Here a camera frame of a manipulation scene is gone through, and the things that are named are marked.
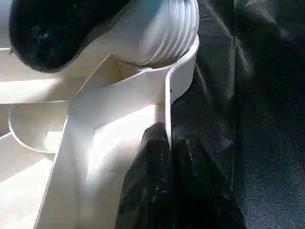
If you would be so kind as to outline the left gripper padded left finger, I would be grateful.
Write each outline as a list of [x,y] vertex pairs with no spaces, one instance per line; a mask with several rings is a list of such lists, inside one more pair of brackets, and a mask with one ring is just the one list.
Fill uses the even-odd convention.
[[147,128],[128,169],[115,221],[117,229],[172,229],[172,154],[164,123]]

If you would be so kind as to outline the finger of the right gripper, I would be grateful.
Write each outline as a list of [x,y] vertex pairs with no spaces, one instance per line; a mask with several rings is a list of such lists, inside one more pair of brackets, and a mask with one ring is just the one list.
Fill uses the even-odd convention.
[[14,0],[10,45],[31,69],[56,73],[118,21],[128,0]]

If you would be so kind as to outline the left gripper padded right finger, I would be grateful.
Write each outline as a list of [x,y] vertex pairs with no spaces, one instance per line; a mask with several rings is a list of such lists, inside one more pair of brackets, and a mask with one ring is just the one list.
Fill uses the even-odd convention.
[[244,229],[244,217],[226,177],[195,134],[172,132],[176,220],[179,229]]

